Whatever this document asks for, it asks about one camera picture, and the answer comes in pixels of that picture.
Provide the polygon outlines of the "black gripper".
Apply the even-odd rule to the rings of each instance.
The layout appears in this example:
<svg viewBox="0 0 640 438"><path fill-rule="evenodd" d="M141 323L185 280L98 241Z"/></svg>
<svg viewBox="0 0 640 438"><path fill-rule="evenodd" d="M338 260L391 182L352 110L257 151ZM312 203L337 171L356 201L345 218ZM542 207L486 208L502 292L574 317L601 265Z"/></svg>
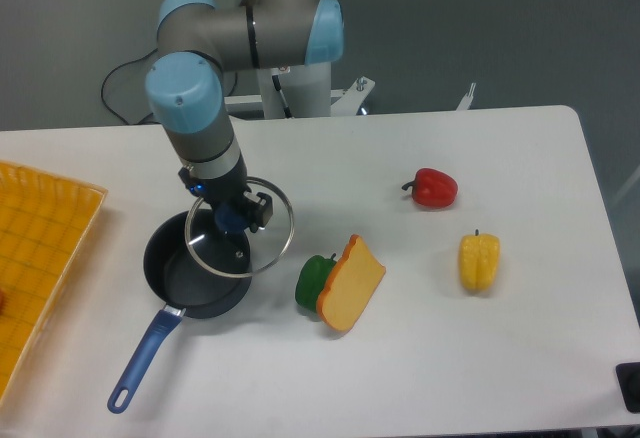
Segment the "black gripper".
<svg viewBox="0 0 640 438"><path fill-rule="evenodd" d="M222 157L207 163L187 163L178 176L192 196L212 208L220 223L247 223L251 232L257 232L273 216L272 197L250 191L241 155L229 163Z"/></svg>

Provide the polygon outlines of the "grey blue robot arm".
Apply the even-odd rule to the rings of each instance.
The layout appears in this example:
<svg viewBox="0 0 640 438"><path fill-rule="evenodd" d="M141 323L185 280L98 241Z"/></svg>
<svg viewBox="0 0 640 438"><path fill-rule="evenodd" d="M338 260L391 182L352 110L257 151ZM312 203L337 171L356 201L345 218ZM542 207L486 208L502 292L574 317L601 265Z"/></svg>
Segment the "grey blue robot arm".
<svg viewBox="0 0 640 438"><path fill-rule="evenodd" d="M223 77L337 61L344 50L338 0L164 0L156 40L146 96L186 189L213 208L224 231L265 227L271 199L248 185Z"/></svg>

